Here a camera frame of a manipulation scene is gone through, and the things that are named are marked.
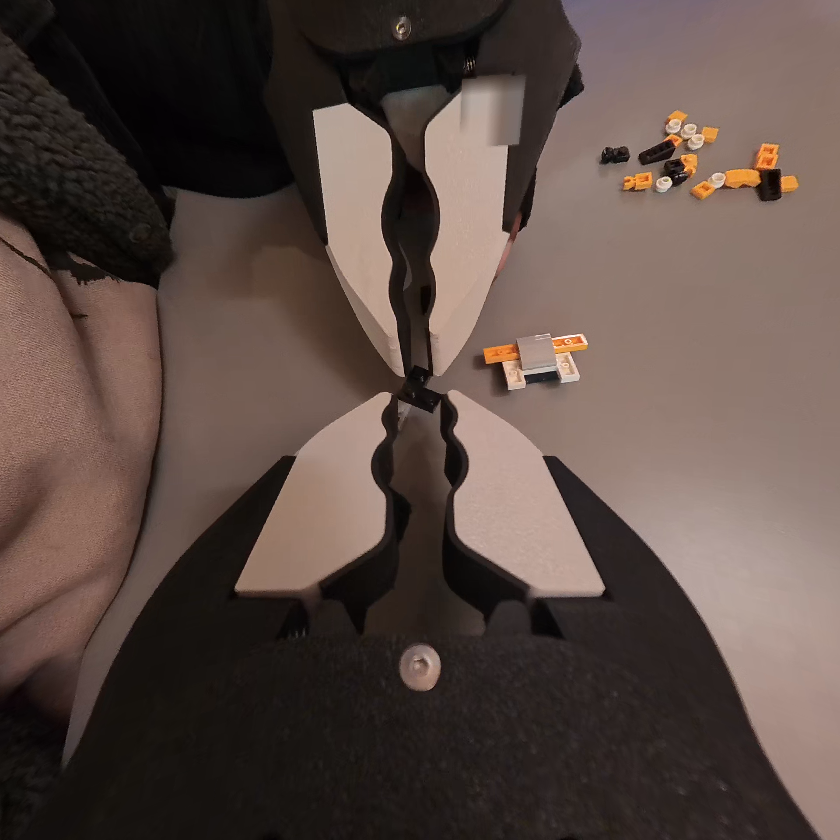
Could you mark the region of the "black L-shaped lego piece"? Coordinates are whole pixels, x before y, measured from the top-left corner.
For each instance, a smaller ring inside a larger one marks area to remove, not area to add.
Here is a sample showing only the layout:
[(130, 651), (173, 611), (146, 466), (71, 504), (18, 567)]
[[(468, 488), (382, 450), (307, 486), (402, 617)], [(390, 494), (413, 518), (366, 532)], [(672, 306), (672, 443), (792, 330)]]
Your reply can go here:
[(396, 394), (397, 399), (410, 407), (433, 414), (438, 408), (442, 395), (427, 386), (431, 378), (429, 370), (415, 365)]

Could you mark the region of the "orange white grey lego assembly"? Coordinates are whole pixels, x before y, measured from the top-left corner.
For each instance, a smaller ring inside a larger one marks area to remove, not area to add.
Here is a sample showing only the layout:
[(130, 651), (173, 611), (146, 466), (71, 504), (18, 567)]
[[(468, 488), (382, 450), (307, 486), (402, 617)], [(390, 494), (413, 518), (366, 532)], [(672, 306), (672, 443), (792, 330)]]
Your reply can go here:
[(515, 343), (487, 347), (483, 355), (487, 365), (501, 366), (507, 390), (516, 392), (541, 382), (578, 382), (581, 375), (574, 354), (588, 346), (582, 333), (556, 338), (541, 333), (519, 338)]

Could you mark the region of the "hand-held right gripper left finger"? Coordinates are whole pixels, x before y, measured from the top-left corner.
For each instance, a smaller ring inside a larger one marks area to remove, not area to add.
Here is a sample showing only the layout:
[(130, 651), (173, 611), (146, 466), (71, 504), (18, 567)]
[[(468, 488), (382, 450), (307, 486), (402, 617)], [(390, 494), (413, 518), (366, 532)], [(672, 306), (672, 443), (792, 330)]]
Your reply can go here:
[(311, 614), (341, 604), (364, 632), (396, 583), (411, 504), (392, 487), (399, 401), (381, 392), (294, 456), (235, 584), (237, 596), (299, 600)]

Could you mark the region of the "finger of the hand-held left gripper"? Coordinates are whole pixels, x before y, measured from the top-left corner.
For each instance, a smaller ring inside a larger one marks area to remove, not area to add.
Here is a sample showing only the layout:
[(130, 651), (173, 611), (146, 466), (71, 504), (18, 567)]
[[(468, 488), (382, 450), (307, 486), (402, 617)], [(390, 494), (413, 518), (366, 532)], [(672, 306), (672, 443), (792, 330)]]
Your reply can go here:
[(520, 141), (525, 87), (524, 76), (464, 80), (425, 128), (425, 176), (438, 220), (429, 256), (435, 375), (464, 348), (508, 246), (502, 226), (508, 153)]
[(312, 118), (328, 256), (367, 338), (403, 376), (405, 344), (392, 283), (404, 278), (404, 268), (383, 228), (396, 184), (392, 133), (346, 102), (315, 109)]

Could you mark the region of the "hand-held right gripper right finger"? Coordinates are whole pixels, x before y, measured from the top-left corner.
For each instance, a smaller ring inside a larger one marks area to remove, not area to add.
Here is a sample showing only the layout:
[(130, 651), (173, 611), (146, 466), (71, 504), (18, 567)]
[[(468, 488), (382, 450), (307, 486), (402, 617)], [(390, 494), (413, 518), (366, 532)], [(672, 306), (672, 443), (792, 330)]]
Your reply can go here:
[(441, 403), (444, 579), (485, 626), (502, 604), (600, 599), (606, 585), (542, 451), (462, 392)]

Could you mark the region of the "person's black sweater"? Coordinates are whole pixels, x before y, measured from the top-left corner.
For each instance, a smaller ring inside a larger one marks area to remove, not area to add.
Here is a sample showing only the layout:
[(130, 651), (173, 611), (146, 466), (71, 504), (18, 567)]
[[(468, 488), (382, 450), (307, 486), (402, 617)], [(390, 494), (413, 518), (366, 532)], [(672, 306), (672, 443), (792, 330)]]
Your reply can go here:
[(226, 198), (294, 183), (264, 100), (261, 1), (62, 1), (56, 21), (160, 184)]

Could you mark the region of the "beige cloth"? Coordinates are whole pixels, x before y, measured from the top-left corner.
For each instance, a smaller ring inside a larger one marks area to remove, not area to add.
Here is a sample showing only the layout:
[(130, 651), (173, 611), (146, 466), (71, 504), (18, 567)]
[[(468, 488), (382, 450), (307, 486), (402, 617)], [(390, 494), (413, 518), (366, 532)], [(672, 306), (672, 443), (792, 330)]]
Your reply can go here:
[(155, 291), (51, 270), (2, 217), (1, 685), (67, 718), (132, 558), (161, 417)]

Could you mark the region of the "pile of mixed small lego pieces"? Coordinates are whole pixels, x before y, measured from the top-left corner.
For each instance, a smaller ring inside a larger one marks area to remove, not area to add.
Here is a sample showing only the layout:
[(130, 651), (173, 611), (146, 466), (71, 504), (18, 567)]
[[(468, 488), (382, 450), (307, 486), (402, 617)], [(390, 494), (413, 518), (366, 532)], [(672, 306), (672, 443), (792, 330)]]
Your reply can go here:
[(718, 140), (719, 132), (718, 127), (698, 125), (690, 121), (687, 112), (675, 110), (664, 120), (661, 140), (637, 154), (624, 144), (607, 145), (597, 162), (603, 167), (632, 162), (643, 167), (640, 172), (623, 176), (621, 188), (624, 193), (664, 195), (689, 185), (688, 194), (701, 201), (721, 191), (750, 189), (761, 202), (770, 203), (800, 188), (797, 176), (784, 173), (780, 168), (781, 147), (777, 143), (762, 143), (748, 167), (714, 171), (699, 180), (698, 153), (712, 146)]

